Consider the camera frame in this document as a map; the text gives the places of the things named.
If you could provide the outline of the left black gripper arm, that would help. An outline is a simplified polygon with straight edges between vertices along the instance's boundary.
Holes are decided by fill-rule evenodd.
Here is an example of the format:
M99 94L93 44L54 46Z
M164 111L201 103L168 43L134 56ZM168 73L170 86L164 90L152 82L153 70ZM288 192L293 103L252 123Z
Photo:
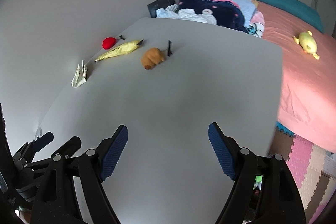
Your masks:
M11 154L1 119L1 223L23 223L17 209L29 214L31 223L83 223L72 179L79 175L74 154L80 138L72 137L48 159L33 161L53 139L47 132Z

